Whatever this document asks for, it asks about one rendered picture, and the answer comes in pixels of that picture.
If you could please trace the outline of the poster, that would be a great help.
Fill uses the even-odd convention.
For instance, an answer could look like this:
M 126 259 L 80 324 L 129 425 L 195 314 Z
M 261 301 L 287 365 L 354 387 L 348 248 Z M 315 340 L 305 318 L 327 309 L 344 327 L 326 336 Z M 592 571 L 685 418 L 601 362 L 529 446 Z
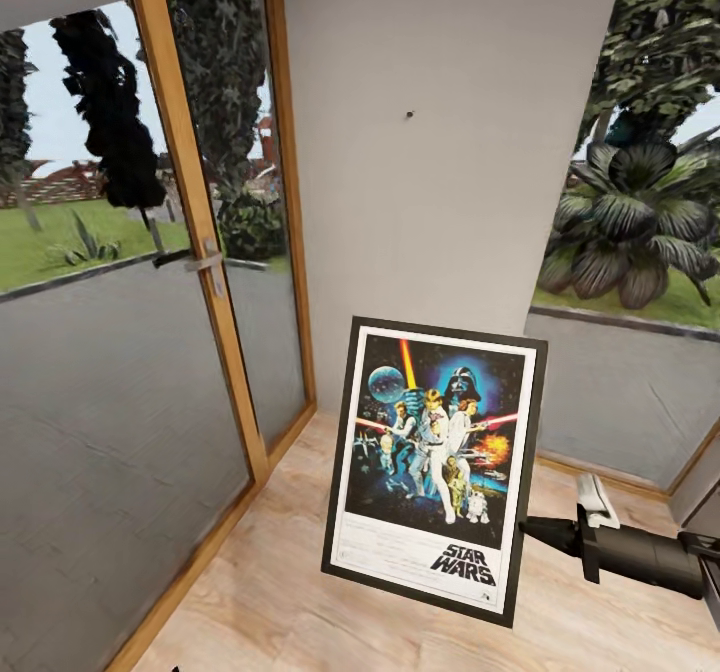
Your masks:
M 353 317 L 321 571 L 512 629 L 548 348 Z

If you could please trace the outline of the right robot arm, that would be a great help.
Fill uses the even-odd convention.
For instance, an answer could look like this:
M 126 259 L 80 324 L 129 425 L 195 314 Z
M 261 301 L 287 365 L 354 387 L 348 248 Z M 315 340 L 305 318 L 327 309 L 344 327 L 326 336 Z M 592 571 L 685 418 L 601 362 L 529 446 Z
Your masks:
M 619 524 L 599 475 L 576 478 L 578 521 L 528 516 L 519 529 L 572 557 L 584 578 L 600 584 L 600 570 L 690 598 L 705 598 L 720 633 L 720 538 L 680 532 L 677 539 Z

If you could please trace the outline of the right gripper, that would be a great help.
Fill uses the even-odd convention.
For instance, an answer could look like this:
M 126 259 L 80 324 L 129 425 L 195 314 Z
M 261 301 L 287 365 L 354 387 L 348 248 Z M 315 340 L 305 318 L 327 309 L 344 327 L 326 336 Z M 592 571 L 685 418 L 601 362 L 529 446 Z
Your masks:
M 572 557 L 581 556 L 584 578 L 600 584 L 600 570 L 658 586 L 658 562 L 651 532 L 619 524 L 620 528 L 588 526 L 586 509 L 577 504 L 578 521 L 528 516 L 519 529 Z

